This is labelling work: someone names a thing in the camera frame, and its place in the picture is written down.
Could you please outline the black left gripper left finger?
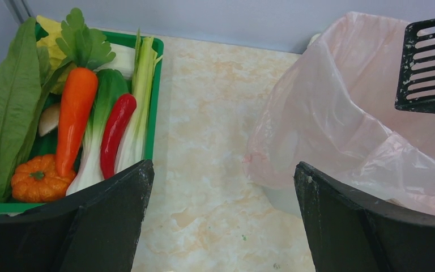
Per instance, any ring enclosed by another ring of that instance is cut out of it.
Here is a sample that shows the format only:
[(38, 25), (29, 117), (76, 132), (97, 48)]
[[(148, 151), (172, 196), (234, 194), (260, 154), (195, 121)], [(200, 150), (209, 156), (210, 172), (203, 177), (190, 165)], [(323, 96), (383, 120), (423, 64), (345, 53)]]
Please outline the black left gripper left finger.
[(142, 160), (69, 196), (0, 215), (0, 271), (130, 271), (154, 179)]

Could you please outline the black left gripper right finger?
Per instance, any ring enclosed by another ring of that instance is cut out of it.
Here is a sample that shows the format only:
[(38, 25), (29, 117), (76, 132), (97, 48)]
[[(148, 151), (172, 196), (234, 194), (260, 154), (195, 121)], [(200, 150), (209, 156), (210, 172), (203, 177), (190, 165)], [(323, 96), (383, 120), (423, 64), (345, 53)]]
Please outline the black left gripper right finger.
[(435, 215), (379, 199), (303, 161), (294, 182), (317, 271), (435, 271)]

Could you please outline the white trash bin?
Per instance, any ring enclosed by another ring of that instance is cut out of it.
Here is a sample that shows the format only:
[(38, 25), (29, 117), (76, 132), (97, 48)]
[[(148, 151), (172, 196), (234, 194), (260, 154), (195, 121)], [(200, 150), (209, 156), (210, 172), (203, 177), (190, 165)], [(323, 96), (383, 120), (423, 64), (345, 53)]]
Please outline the white trash bin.
[(275, 209), (301, 218), (298, 198), (294, 189), (287, 188), (276, 190), (263, 187), (263, 192)]

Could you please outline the pink plastic bin liner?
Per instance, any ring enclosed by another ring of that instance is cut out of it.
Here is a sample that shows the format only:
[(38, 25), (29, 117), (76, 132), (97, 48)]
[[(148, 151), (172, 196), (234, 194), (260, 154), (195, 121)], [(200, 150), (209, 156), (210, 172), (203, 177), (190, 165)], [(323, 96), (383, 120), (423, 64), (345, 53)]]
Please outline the pink plastic bin liner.
[(385, 201), (435, 215), (435, 114), (394, 107), (404, 20), (349, 12), (308, 45), (271, 91), (245, 173), (295, 189), (299, 162)]

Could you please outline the black litter scoop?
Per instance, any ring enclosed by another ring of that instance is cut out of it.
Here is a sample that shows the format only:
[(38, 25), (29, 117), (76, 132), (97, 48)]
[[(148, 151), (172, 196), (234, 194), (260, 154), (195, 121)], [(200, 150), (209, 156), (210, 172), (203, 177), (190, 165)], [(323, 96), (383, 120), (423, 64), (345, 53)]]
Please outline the black litter scoop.
[(394, 107), (435, 114), (435, 18), (404, 29)]

